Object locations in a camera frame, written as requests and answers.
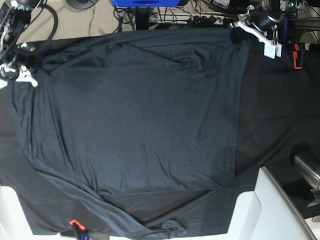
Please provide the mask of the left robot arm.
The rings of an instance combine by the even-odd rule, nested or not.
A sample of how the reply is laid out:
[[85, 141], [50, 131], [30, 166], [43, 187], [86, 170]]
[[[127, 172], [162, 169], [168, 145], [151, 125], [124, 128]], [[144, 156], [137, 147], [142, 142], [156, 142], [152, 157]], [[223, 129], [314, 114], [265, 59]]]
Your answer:
[[263, 0], [257, 6], [251, 4], [229, 23], [231, 42], [240, 44], [257, 38], [262, 43], [285, 45], [289, 42], [289, 21], [296, 19], [302, 9], [302, 0]]

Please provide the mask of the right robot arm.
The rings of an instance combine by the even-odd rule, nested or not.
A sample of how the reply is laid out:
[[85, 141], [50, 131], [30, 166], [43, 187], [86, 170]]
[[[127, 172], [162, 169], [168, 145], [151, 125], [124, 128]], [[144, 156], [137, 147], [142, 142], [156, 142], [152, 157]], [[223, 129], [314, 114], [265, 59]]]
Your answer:
[[[18, 44], [24, 33], [46, 9], [53, 17], [53, 27], [39, 46], [28, 43]], [[8, 83], [30, 83], [34, 88], [37, 80], [32, 76], [31, 62], [41, 57], [57, 32], [59, 19], [57, 12], [46, 0], [5, 0], [0, 7], [0, 88]]]

